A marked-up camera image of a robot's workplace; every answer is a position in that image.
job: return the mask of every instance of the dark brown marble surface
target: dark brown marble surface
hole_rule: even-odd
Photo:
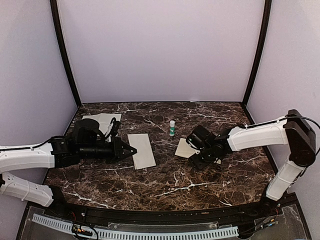
[[[260,199],[274,172],[261,147],[228,155],[221,170],[210,165],[193,169],[187,159],[175,156],[180,138],[201,124],[219,131],[249,123],[239,103],[137,102],[87,103],[83,115],[121,113],[119,135],[149,135],[156,166],[135,170],[132,157],[114,164],[87,160],[78,165],[50,169],[47,185],[59,186],[68,202],[92,207],[141,211],[182,211],[235,206]],[[174,137],[169,122],[176,121]]]

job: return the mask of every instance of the table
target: table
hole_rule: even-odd
[[[87,160],[78,165],[50,169],[44,184],[59,186],[69,203],[137,211],[186,211],[257,202],[274,171],[261,147],[228,155],[221,170],[210,165],[202,171],[185,158],[175,156],[180,138],[197,125],[217,134],[247,123],[237,102],[131,102],[86,103],[76,113],[121,113],[119,136],[148,134],[156,166],[135,170],[132,157],[114,164]],[[169,136],[170,120],[176,133]]]

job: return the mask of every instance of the white panel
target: white panel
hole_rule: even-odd
[[[40,143],[76,111],[49,0],[0,0],[0,145]],[[41,183],[44,169],[11,172]],[[26,202],[0,196],[0,239],[15,240]]]
[[[264,0],[59,0],[83,102],[241,101]]]
[[[274,0],[263,55],[248,109],[256,122],[289,109],[320,123],[320,1]],[[320,141],[320,131],[311,124]],[[288,147],[274,146],[278,167]],[[297,193],[312,239],[320,239],[319,157],[291,191]]]

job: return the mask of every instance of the perforated white rail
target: perforated white rail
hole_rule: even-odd
[[[32,221],[66,234],[72,234],[72,222],[70,221],[57,220],[38,214],[33,215]],[[89,227],[83,226],[82,229],[93,232]],[[179,233],[125,232],[107,230],[97,227],[95,227],[95,230],[98,232],[100,240],[215,240],[236,237],[239,235],[237,226],[207,231]],[[93,232],[91,239],[96,239],[95,236],[96,234]]]

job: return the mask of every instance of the robotic arm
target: robotic arm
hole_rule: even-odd
[[[278,201],[288,187],[316,160],[316,135],[297,110],[273,121],[226,129],[217,136],[197,126],[187,142],[197,150],[189,161],[199,170],[226,154],[267,145],[288,145],[291,154],[268,185],[265,196]]]
[[[103,159],[114,162],[137,153],[137,150],[119,137],[120,122],[114,118],[107,136],[99,130],[93,119],[77,121],[74,130],[66,137],[55,136],[38,145],[0,147],[0,194],[50,206],[54,200],[63,200],[63,194],[55,186],[38,185],[21,179],[9,171],[31,168],[65,168],[77,165],[81,159]]]

